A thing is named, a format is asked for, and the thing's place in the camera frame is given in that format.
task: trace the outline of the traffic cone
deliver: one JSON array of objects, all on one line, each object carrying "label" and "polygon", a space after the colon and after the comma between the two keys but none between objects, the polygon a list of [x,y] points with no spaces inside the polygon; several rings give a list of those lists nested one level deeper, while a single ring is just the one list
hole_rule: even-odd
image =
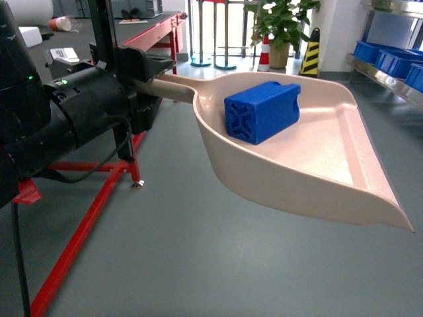
[{"label": "traffic cone", "polygon": [[262,53],[260,54],[260,60],[258,61],[257,71],[269,71],[269,36],[265,35],[263,38]]},{"label": "traffic cone", "polygon": [[319,72],[319,42],[320,29],[315,28],[311,33],[307,51],[305,52],[298,75],[317,77]]}]

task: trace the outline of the black cable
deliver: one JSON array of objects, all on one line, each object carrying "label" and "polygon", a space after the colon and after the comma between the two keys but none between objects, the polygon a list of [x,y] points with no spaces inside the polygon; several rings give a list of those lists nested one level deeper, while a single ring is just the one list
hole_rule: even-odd
[{"label": "black cable", "polygon": [[85,178],[87,178],[88,176],[90,176],[92,173],[96,172],[99,168],[101,168],[103,165],[105,165],[108,161],[110,161],[112,159],[112,157],[119,152],[120,150],[122,150],[129,142],[129,140],[131,139],[131,134],[132,134],[132,129],[131,129],[131,124],[130,121],[122,116],[108,116],[109,119],[112,120],[116,120],[115,124],[112,125],[112,127],[121,124],[121,123],[126,123],[127,127],[128,127],[128,134],[126,135],[126,138],[123,140],[123,142],[121,144],[119,144],[118,147],[116,147],[103,161],[101,161],[96,167],[94,167],[93,169],[89,170],[86,174],[78,177],[78,178],[68,178],[67,176],[63,175],[62,173],[58,172],[57,170],[51,170],[49,168],[46,168],[42,171],[40,171],[39,173],[37,173],[37,175],[35,175],[35,177],[43,177],[43,178],[48,178],[50,180],[55,180],[58,182],[62,182],[62,183],[66,183],[66,184],[75,184],[77,182],[80,182],[81,180],[84,180]]},{"label": "black cable", "polygon": [[18,265],[20,293],[22,295],[22,305],[24,307],[24,317],[31,317],[31,307],[29,301],[28,283],[26,282],[26,273],[24,266],[24,256],[22,254],[22,245],[20,244],[18,204],[12,202],[12,227],[13,240],[15,241],[15,254]]}]

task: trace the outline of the white wall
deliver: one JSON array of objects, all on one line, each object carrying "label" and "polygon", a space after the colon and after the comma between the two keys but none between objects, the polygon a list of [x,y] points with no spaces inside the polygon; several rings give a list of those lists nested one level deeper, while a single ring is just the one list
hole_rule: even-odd
[{"label": "white wall", "polygon": [[351,70],[345,57],[354,51],[356,41],[361,38],[366,16],[360,0],[322,0],[320,11],[313,15],[311,28],[321,30],[320,71]]}]

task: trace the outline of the blue plastic bin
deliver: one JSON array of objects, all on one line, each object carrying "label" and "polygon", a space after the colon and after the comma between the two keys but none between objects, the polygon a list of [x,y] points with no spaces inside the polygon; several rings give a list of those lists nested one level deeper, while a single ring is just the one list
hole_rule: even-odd
[{"label": "blue plastic bin", "polygon": [[411,64],[411,70],[405,79],[405,83],[408,86],[423,92],[423,65]]},{"label": "blue plastic bin", "polygon": [[423,64],[423,55],[380,51],[375,67],[392,77],[405,79],[413,63]]},{"label": "blue plastic bin", "polygon": [[358,41],[353,55],[362,61],[365,61],[366,63],[374,64],[377,60],[377,56],[379,55],[380,50],[385,50],[387,52],[404,51],[403,49],[396,48],[394,46]]}]

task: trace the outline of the green leaves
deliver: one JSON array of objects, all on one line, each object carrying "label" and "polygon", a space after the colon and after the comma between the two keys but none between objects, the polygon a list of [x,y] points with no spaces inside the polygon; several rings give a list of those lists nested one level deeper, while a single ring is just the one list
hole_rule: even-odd
[{"label": "green leaves", "polygon": [[[302,23],[310,25],[307,11],[320,6],[318,0],[263,0],[257,25],[253,27],[252,45],[260,43],[264,35],[269,34],[270,41],[276,49],[282,48],[284,43],[291,43],[294,50],[299,50],[301,40],[308,41]],[[256,5],[245,5],[246,11],[254,12],[256,19]]]}]

